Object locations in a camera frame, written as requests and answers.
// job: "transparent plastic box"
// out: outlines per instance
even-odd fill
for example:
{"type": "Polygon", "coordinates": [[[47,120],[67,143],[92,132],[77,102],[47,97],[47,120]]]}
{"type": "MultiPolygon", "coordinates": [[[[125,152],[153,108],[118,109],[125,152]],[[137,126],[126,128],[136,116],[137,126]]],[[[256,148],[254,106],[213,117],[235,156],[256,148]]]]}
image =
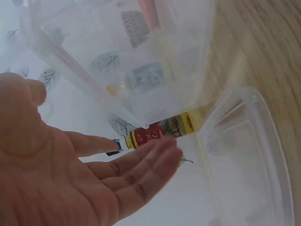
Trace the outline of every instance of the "transparent plastic box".
{"type": "Polygon", "coordinates": [[[230,89],[198,133],[217,226],[294,226],[293,198],[275,124],[254,88],[230,89]]]}
{"type": "Polygon", "coordinates": [[[195,104],[213,0],[28,0],[28,44],[80,90],[147,128],[195,104]]]}

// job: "palm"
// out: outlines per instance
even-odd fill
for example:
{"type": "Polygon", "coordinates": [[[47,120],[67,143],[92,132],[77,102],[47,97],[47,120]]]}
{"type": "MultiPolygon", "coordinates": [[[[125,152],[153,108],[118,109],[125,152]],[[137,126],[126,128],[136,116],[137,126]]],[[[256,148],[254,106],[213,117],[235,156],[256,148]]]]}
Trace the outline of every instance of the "palm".
{"type": "Polygon", "coordinates": [[[38,86],[0,75],[0,225],[111,226],[145,205],[176,171],[182,152],[169,138],[112,162],[82,163],[78,157],[116,145],[44,124],[38,86]]]}

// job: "wooden surface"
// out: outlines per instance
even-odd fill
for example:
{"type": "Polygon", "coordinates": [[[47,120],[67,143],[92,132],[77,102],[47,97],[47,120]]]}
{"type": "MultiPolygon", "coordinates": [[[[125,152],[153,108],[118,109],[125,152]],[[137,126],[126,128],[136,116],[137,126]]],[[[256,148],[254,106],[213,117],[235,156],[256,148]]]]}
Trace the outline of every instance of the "wooden surface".
{"type": "Polygon", "coordinates": [[[202,96],[218,99],[232,84],[256,87],[269,105],[301,226],[300,0],[216,0],[202,96]]]}

